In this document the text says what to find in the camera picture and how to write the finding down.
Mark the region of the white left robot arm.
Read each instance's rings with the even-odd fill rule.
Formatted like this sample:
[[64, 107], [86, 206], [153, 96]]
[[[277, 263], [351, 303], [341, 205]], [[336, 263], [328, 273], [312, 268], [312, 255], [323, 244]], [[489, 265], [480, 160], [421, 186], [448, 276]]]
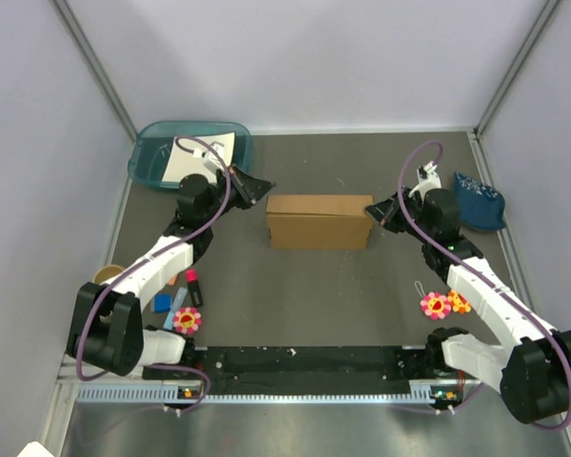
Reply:
[[186, 147], [187, 140], [176, 136], [173, 145], [212, 171], [216, 181], [199, 173], [183, 178], [175, 214], [154, 246], [117, 276], [101, 284], [87, 282], [78, 290], [67, 353], [81, 381], [96, 378], [85, 374], [85, 365], [98, 368], [100, 376], [151, 368], [183, 378], [196, 369], [197, 356], [186, 348], [186, 336], [144, 328], [143, 310], [170, 279], [205, 254], [213, 239], [211, 227], [221, 216], [253, 208], [275, 185], [227, 164], [203, 139], [194, 138], [193, 149]]

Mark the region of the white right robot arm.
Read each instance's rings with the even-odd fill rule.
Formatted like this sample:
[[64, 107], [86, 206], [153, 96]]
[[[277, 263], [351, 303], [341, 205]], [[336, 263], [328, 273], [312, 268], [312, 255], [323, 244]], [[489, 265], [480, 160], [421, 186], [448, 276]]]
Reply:
[[523, 424], [571, 416], [571, 330], [559, 331], [539, 318], [462, 235], [456, 194], [443, 188], [436, 168], [419, 168], [415, 188], [403, 187], [365, 212], [380, 227], [422, 242], [427, 266], [469, 303], [499, 343], [485, 344], [460, 328], [439, 328], [427, 339], [427, 369], [439, 377], [453, 370], [472, 375], [494, 389]]

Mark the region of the brown cardboard box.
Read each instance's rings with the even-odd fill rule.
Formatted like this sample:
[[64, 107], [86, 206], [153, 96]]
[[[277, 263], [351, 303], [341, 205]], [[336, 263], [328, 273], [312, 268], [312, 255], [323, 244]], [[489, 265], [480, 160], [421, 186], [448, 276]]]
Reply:
[[286, 250], [363, 250], [373, 222], [370, 195], [271, 195], [266, 204], [270, 244]]

